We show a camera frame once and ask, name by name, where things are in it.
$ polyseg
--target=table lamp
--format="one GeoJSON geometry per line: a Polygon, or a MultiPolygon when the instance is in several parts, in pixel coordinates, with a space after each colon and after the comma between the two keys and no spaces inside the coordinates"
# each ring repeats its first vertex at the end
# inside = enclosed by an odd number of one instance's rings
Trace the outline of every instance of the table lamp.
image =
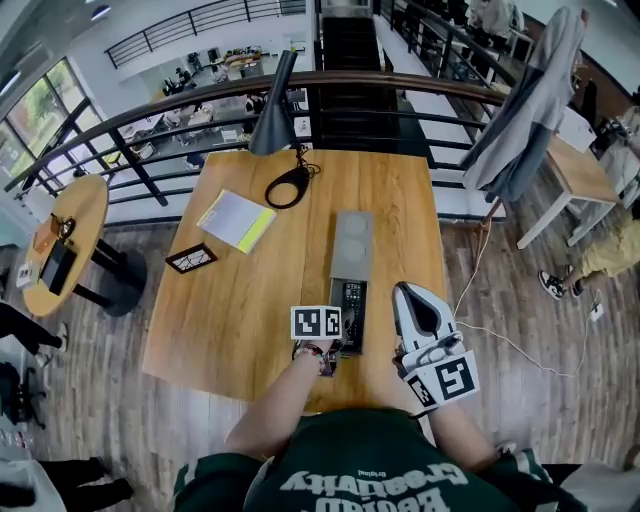
{"type": "Polygon", "coordinates": [[[298,204],[307,191],[311,178],[320,172],[319,166],[309,164],[303,158],[308,150],[296,137],[293,118],[289,111],[287,84],[293,72],[296,57],[297,55],[294,52],[288,50],[282,52],[267,101],[249,141],[249,151],[257,156],[271,155],[288,145],[291,145],[291,148],[296,150],[296,167],[276,178],[265,191],[265,199],[269,206],[279,210],[291,208],[298,204]],[[295,186],[298,194],[290,203],[275,204],[271,201],[269,195],[278,185],[285,183],[295,186]]]}

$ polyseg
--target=chair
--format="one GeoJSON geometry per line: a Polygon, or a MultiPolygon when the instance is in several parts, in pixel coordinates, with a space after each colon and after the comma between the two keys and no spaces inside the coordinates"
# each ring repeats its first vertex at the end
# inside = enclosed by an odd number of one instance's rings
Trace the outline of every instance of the chair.
{"type": "Polygon", "coordinates": [[[155,152],[156,148],[153,147],[151,142],[146,142],[145,144],[132,146],[131,151],[140,159],[144,160],[145,158],[149,158],[155,152]]]}
{"type": "Polygon", "coordinates": [[[34,420],[40,428],[45,429],[46,425],[38,419],[32,400],[45,398],[47,394],[44,391],[29,391],[29,375],[32,373],[36,371],[28,368],[24,383],[21,384],[20,374],[13,365],[0,363],[0,412],[14,425],[34,420]]]}

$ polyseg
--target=office desk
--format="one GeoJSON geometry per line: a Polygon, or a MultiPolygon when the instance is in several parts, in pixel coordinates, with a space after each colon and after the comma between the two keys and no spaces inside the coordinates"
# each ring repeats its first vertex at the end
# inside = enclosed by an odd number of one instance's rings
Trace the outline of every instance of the office desk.
{"type": "MultiPolygon", "coordinates": [[[[297,206],[278,212],[245,255],[196,222],[222,188],[266,204],[267,185],[294,166],[294,153],[209,155],[170,254],[204,242],[219,261],[184,275],[165,267],[143,371],[178,385],[255,400],[291,361],[291,306],[327,303],[335,213],[363,210],[374,214],[364,355],[341,360],[334,378],[319,378],[307,408],[413,409],[417,400],[391,364],[397,344],[391,292],[406,280],[445,296],[425,160],[349,151],[310,151],[305,158],[322,173],[297,206]]],[[[290,199],[282,195],[280,200],[290,199]]]]}
{"type": "Polygon", "coordinates": [[[122,128],[118,128],[120,135],[127,142],[132,140],[136,133],[138,132],[146,132],[153,131],[158,126],[158,123],[164,117],[164,112],[161,114],[155,114],[151,117],[144,117],[142,119],[138,119],[134,123],[128,124],[127,126],[123,126],[122,128]]]}
{"type": "MultiPolygon", "coordinates": [[[[616,204],[620,201],[607,173],[590,150],[580,153],[554,135],[549,144],[548,153],[551,169],[562,186],[562,194],[518,240],[518,249],[524,249],[529,245],[572,199],[606,204],[616,204]]],[[[567,241],[567,245],[575,245],[587,231],[581,230],[574,233],[567,241]]]]}

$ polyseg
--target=shoe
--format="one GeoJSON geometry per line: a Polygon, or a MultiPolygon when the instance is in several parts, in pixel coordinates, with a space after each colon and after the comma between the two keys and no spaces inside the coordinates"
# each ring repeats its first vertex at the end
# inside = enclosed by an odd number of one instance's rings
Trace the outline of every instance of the shoe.
{"type": "Polygon", "coordinates": [[[563,297],[565,289],[562,286],[562,281],[556,276],[552,276],[551,274],[541,270],[538,272],[538,279],[545,291],[555,300],[560,300],[563,297]]]}
{"type": "Polygon", "coordinates": [[[629,471],[630,469],[640,469],[640,444],[632,446],[624,458],[622,469],[629,471]]]}
{"type": "Polygon", "coordinates": [[[584,291],[584,286],[582,285],[582,279],[578,279],[572,286],[571,286],[571,296],[575,299],[577,299],[578,297],[580,297],[580,295],[582,295],[582,292],[584,291]]]}
{"type": "Polygon", "coordinates": [[[40,353],[36,354],[35,358],[36,358],[36,363],[38,363],[38,366],[40,368],[46,367],[53,359],[52,356],[48,356],[46,354],[40,354],[40,353]]]}
{"type": "Polygon", "coordinates": [[[502,441],[498,446],[496,446],[496,451],[500,455],[511,455],[515,453],[518,445],[515,441],[502,441]]]}
{"type": "Polygon", "coordinates": [[[60,338],[60,348],[58,350],[60,352],[66,352],[69,346],[69,328],[66,323],[60,322],[56,336],[60,338]]]}

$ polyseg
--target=hanging jacket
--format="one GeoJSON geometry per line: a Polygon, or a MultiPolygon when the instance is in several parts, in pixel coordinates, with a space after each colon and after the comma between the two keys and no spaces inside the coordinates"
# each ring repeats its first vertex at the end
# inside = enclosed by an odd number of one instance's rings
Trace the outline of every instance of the hanging jacket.
{"type": "Polygon", "coordinates": [[[586,25],[562,7],[549,21],[522,79],[460,162],[468,189],[515,201],[536,173],[573,97],[573,63],[586,25]]]}

